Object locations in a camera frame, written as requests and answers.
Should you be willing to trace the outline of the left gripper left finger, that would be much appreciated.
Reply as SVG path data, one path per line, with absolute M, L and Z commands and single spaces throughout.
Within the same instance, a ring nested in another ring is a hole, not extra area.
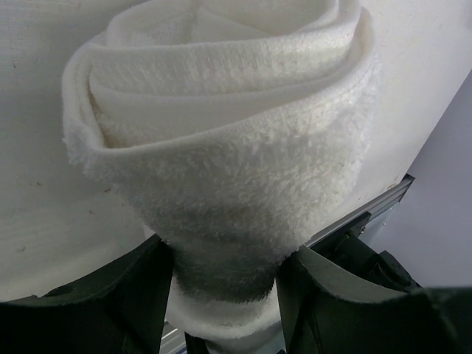
M 2 353 L 158 353 L 173 258 L 157 237 L 43 296 L 1 303 Z

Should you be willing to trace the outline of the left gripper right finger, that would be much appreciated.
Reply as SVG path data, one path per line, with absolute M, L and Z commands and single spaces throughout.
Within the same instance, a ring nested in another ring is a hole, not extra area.
M 471 289 L 395 291 L 303 246 L 281 265 L 288 353 L 470 353 Z

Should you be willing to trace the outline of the white towel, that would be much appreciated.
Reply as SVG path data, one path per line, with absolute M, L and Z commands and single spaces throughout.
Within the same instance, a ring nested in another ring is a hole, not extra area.
M 70 159 L 170 246 L 174 327 L 219 353 L 275 335 L 276 272 L 354 188 L 379 69 L 357 1 L 148 1 L 73 54 Z

